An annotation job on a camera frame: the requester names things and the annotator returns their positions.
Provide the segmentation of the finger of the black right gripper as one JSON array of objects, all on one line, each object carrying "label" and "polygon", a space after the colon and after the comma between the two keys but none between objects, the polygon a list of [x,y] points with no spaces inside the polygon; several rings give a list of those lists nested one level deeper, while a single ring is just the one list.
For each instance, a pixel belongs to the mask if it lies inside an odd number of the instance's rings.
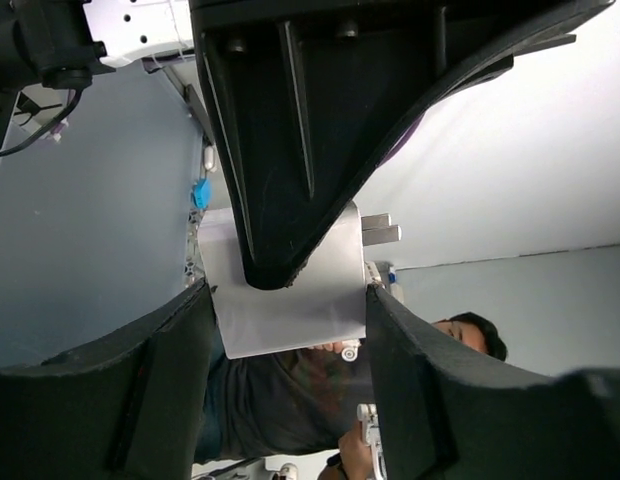
[{"label": "finger of the black right gripper", "polygon": [[196,63],[242,269],[289,286],[445,98],[553,48],[604,1],[193,1]]}]

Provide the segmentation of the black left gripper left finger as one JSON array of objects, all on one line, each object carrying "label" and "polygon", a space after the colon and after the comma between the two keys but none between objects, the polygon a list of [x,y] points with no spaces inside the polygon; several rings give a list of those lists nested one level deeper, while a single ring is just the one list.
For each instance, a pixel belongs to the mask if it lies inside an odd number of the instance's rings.
[{"label": "black left gripper left finger", "polygon": [[187,479],[213,309],[198,281],[38,365],[0,368],[0,479]]}]

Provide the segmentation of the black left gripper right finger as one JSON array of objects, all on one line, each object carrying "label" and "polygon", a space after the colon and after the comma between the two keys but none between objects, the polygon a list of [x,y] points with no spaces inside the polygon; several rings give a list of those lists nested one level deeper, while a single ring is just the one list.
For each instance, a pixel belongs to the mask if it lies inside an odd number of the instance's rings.
[{"label": "black left gripper right finger", "polygon": [[470,349],[384,289],[366,345],[392,479],[620,479],[620,369],[536,374]]}]

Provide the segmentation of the white charger plug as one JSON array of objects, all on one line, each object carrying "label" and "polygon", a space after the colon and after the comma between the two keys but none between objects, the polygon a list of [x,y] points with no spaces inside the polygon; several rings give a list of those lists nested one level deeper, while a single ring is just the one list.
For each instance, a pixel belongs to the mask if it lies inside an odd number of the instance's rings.
[{"label": "white charger plug", "polygon": [[389,214],[363,216],[350,203],[289,286],[261,290],[244,276],[232,210],[206,213],[197,229],[198,249],[226,355],[338,342],[342,358],[355,361],[365,336],[366,289],[383,281],[364,249],[401,235]]}]

